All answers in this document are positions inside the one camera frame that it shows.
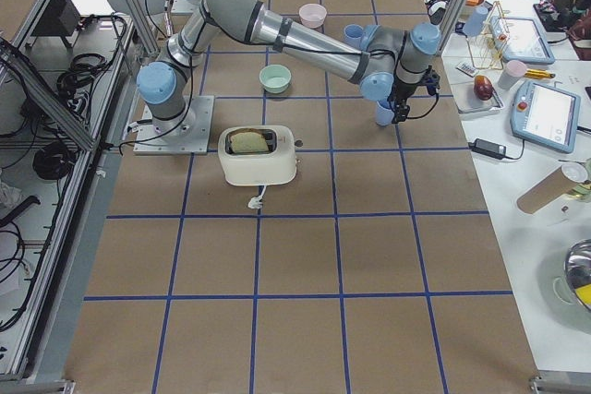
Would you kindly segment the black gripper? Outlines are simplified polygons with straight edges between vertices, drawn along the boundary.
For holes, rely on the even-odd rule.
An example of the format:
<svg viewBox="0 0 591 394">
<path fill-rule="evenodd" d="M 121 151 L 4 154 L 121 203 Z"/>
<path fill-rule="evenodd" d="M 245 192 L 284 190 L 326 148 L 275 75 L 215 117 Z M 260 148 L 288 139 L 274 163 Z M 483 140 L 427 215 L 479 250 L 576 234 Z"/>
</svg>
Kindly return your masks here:
<svg viewBox="0 0 591 394">
<path fill-rule="evenodd" d="M 402 123 L 408 118 L 410 106 L 407 101 L 419 87 L 426 87 L 430 95 L 436 95 L 440 88 L 440 75 L 432 67 L 417 73 L 402 67 L 394 69 L 394 83 L 386 99 L 386 109 L 393 112 L 393 124 Z"/>
</svg>

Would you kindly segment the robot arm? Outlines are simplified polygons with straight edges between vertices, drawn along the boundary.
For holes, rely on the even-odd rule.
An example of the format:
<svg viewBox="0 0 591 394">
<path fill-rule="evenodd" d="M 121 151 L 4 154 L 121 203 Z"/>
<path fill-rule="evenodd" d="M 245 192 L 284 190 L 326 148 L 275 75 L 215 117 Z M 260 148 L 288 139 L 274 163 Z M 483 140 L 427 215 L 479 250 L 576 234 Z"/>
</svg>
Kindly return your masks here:
<svg viewBox="0 0 591 394">
<path fill-rule="evenodd" d="M 362 97 L 392 111 L 395 124 L 409 119 L 407 101 L 417 88 L 439 95 L 440 77 L 431 60 L 441 35 L 431 23 L 411 30 L 369 25 L 353 47 L 270 11 L 261 0 L 194 1 L 197 9 L 185 26 L 137 76 L 139 93 L 162 135 L 187 120 L 190 101 L 183 89 L 219 32 L 245 45 L 268 46 L 357 85 Z"/>
</svg>

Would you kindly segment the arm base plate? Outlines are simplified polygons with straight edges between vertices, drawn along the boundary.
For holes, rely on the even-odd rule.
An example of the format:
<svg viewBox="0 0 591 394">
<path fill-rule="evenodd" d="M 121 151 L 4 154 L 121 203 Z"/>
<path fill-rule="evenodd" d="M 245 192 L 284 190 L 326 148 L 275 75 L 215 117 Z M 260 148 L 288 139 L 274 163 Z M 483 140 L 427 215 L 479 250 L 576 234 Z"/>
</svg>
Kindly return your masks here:
<svg viewBox="0 0 591 394">
<path fill-rule="evenodd" d="M 214 97 L 211 95 L 184 96 L 190 103 L 187 116 L 181 113 L 169 122 L 153 119 L 148 105 L 144 106 L 142 118 L 146 125 L 138 130 L 139 143 L 133 151 L 138 155 L 185 155 L 207 153 L 211 132 Z"/>
</svg>

